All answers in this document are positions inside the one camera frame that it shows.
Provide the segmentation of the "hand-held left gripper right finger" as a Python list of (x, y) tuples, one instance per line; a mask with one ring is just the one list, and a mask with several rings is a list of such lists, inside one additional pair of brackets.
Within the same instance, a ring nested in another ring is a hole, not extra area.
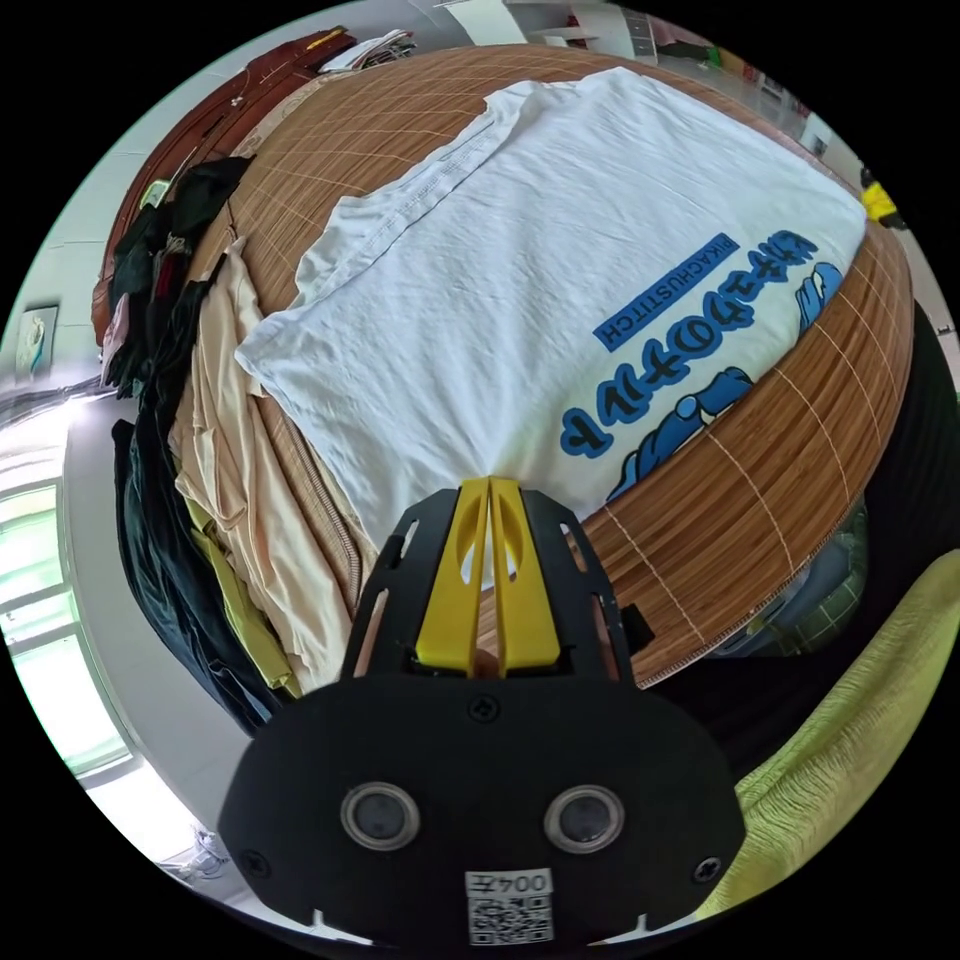
[(549, 670), (560, 643), (516, 482), (490, 480), (490, 523), (499, 672)]

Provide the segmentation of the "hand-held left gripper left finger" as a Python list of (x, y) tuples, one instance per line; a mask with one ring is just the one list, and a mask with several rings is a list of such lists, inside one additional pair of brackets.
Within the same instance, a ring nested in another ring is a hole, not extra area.
[(457, 492), (415, 645), (427, 669), (475, 671), (488, 511), (489, 479), (466, 481)]

